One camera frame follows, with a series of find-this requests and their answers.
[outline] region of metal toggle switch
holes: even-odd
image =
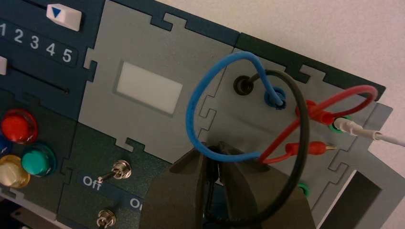
[[[111,172],[106,173],[102,176],[97,177],[97,183],[101,184],[105,180],[114,177],[117,180],[127,179],[132,174],[132,168],[127,161],[118,160],[114,163]]]
[[[97,226],[98,229],[106,229],[115,224],[117,221],[117,218],[115,214],[110,211],[110,210],[101,210],[98,213],[98,219],[97,219]]]

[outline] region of number 5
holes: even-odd
[[[72,60],[72,56],[70,55],[72,53],[72,50],[70,49],[65,49],[64,50],[64,56],[63,56],[63,61],[66,63],[69,63]]]

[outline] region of blue triangle arrow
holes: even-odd
[[[57,17],[59,15],[59,13],[61,12],[60,9],[52,7],[52,11],[53,11],[53,16]]]

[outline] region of green button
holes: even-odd
[[[31,149],[21,159],[22,167],[29,174],[42,176],[50,170],[47,156],[38,149]]]

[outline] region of blue wire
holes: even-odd
[[[236,62],[238,60],[243,60],[243,59],[249,60],[256,67],[256,70],[260,75],[260,79],[262,80],[262,82],[266,88],[266,91],[270,95],[270,100],[280,106],[283,104],[283,102],[281,101],[279,96],[274,91],[273,86],[271,85],[268,77],[266,76],[266,72],[258,57],[256,57],[255,55],[253,55],[250,52],[235,52],[235,53],[232,53],[232,54],[222,58],[222,60],[220,60],[218,63],[216,63],[208,71],[208,73],[204,76],[204,78],[197,85],[197,87],[195,88],[194,92],[191,95],[189,105],[188,105],[187,111],[186,111],[186,131],[187,131],[187,135],[189,136],[191,143],[194,145],[194,147],[200,153],[211,158],[212,160],[222,161],[222,162],[240,162],[240,161],[258,158],[260,156],[260,152],[257,152],[257,151],[252,152],[252,153],[247,153],[247,154],[240,154],[240,155],[223,155],[223,154],[216,153],[216,152],[210,150],[208,147],[204,146],[198,140],[197,136],[195,135],[195,131],[194,131],[195,108],[197,107],[197,103],[198,103],[201,95],[203,94],[204,90],[207,88],[207,86],[210,84],[210,82],[213,80],[213,78],[224,67],[230,65],[233,62]]]

